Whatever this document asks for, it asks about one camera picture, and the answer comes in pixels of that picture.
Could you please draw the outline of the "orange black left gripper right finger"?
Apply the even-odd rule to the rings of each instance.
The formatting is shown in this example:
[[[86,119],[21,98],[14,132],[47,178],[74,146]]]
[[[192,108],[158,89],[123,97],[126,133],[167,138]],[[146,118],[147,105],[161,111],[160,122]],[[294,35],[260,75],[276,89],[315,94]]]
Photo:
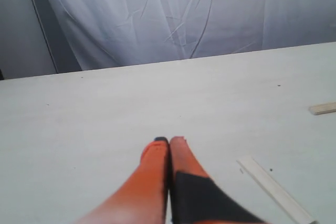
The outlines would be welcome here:
[[[170,140],[170,154],[173,223],[265,223],[216,185],[184,137]]]

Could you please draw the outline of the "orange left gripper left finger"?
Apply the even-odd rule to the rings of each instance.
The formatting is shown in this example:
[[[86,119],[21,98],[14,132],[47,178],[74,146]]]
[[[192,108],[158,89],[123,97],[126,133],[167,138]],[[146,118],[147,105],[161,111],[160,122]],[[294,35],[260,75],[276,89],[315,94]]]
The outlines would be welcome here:
[[[123,185],[77,223],[165,223],[168,178],[169,143],[157,137]]]

